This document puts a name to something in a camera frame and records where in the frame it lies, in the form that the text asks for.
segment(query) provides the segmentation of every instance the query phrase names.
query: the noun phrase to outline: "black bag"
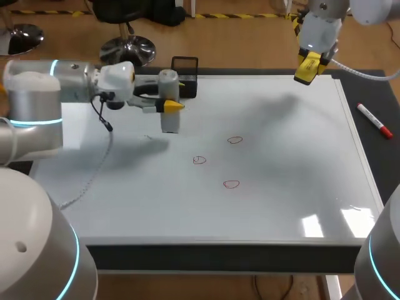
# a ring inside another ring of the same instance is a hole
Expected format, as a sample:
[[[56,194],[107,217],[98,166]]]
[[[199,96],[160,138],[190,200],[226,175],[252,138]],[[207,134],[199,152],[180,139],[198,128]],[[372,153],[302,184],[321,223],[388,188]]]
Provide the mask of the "black bag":
[[[181,24],[186,17],[186,11],[183,7],[175,6],[175,0],[148,0],[152,1],[146,18],[163,25],[177,26]]]

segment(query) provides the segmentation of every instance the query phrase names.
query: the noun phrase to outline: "glowing blue ring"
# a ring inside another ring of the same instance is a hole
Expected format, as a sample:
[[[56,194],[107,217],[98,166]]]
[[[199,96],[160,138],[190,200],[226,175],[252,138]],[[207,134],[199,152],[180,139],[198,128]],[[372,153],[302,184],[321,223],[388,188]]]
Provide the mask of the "glowing blue ring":
[[[12,125],[17,126],[37,126],[37,125],[50,125],[62,122],[63,119],[49,120],[49,121],[15,121],[10,120]]]
[[[56,68],[57,62],[58,62],[58,59],[52,61],[51,67],[50,67],[50,72],[49,72],[50,76],[54,76],[54,69]]]
[[[74,269],[72,269],[72,273],[71,273],[71,277],[69,277],[69,280],[67,282],[67,284],[65,285],[64,289],[62,290],[61,294],[57,297],[56,300],[61,300],[65,294],[67,293],[69,287],[71,286],[71,284],[73,283],[74,277],[76,275],[76,270],[78,269],[78,264],[79,264],[79,239],[78,236],[76,235],[76,232],[74,230],[74,228],[71,226],[72,231],[75,235],[75,242],[76,242],[76,257],[75,257],[75,265],[74,265]]]
[[[371,249],[371,236],[369,237],[369,257],[371,258],[371,264],[372,264],[372,268],[375,271],[376,277],[379,279],[379,281],[381,282],[381,284],[383,285],[383,287],[387,290],[387,292],[396,300],[400,300],[399,297],[396,296],[396,294],[390,289],[390,287],[386,284],[386,282],[384,282],[382,276],[380,275],[380,273],[378,272],[378,269],[375,266],[375,262],[374,262],[374,258],[373,258],[373,252]]]

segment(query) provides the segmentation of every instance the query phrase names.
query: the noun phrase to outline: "red marker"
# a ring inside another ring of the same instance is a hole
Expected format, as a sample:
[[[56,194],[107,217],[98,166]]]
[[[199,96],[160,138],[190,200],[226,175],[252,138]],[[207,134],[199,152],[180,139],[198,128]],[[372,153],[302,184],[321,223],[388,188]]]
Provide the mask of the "red marker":
[[[357,104],[357,108],[361,111],[374,125],[382,132],[387,139],[393,138],[393,134],[385,127],[376,117],[369,112],[361,103]]]

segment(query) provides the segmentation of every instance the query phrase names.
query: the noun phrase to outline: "black chair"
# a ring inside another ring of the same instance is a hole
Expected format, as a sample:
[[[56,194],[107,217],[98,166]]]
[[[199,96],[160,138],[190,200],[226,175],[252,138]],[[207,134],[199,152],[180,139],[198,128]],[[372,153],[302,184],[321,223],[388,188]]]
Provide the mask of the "black chair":
[[[118,24],[121,36],[108,41],[100,50],[100,59],[106,64],[131,61],[145,66],[156,57],[156,47],[148,39],[134,35],[129,22],[144,17],[150,9],[150,0],[92,0],[97,19]]]
[[[36,48],[44,39],[42,29],[32,24],[14,24],[7,6],[18,0],[0,0],[6,28],[0,29],[0,56],[18,55]]]

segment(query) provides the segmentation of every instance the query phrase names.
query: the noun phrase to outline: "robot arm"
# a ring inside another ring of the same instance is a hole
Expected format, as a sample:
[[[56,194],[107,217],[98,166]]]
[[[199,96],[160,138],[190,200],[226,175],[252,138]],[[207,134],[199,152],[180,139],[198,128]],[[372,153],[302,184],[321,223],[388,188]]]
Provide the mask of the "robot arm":
[[[309,13],[302,21],[299,33],[300,66],[294,77],[296,81],[306,85],[309,85],[317,74],[322,74],[338,51],[338,35],[350,9],[357,22],[363,25],[400,18],[399,0],[309,0],[308,7]],[[381,80],[371,76],[363,77]]]
[[[179,103],[178,75],[172,70],[161,71],[155,84],[140,86],[139,94],[134,93],[131,62],[97,69],[79,61],[9,61],[3,78],[10,112],[9,120],[0,122],[0,166],[55,155],[63,146],[61,103],[89,103],[97,95],[110,95],[104,97],[109,109],[121,109],[127,102],[145,113],[161,113],[163,132],[179,130],[177,112],[184,106]],[[149,90],[162,99],[140,98]]]

